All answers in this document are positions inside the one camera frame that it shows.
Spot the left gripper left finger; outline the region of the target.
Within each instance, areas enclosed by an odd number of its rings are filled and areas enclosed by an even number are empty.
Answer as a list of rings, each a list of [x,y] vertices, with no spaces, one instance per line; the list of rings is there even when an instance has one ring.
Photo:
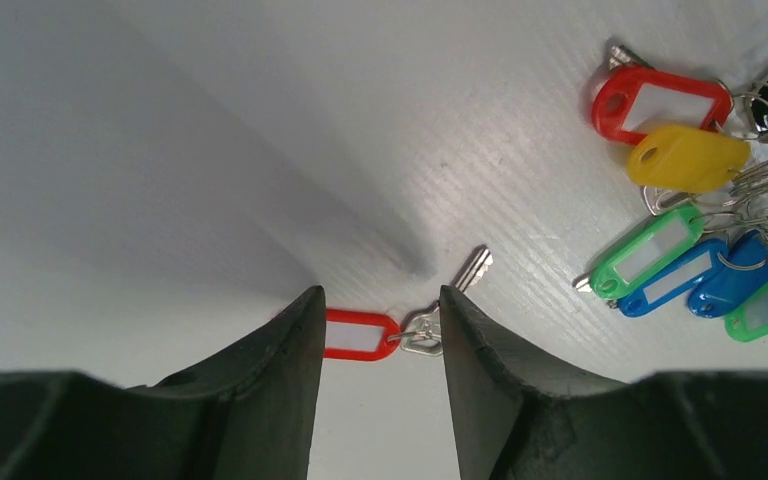
[[[153,386],[0,372],[0,479],[303,479],[325,293]]]

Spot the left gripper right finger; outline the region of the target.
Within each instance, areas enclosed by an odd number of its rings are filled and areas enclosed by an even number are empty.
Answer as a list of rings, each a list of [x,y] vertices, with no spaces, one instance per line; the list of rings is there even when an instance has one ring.
[[[439,295],[464,479],[768,479],[768,370],[632,383],[568,363],[460,291]]]

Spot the solid yellow key tag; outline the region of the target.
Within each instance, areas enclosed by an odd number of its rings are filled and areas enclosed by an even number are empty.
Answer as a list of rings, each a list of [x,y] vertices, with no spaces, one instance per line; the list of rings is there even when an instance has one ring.
[[[634,147],[625,171],[640,186],[705,194],[736,178],[750,155],[750,144],[744,140],[683,125],[666,125]]]

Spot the key with red tag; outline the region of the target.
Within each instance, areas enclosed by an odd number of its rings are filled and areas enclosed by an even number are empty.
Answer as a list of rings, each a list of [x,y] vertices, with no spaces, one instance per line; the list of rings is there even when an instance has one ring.
[[[377,362],[397,349],[439,356],[443,353],[439,309],[440,302],[434,300],[397,321],[385,313],[329,308],[324,357]]]

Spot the blue key tag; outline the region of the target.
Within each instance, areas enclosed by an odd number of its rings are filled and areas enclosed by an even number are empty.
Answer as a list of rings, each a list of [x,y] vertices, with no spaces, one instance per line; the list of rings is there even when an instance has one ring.
[[[712,278],[723,268],[729,245],[719,238],[699,242],[627,296],[613,302],[625,317],[648,315]]]

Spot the green key tag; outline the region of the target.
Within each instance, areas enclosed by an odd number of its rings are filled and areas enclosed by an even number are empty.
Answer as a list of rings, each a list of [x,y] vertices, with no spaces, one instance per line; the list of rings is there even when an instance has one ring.
[[[593,268],[589,286],[603,300],[623,298],[651,279],[701,238],[701,211],[683,205],[652,219],[642,230],[612,247]]]

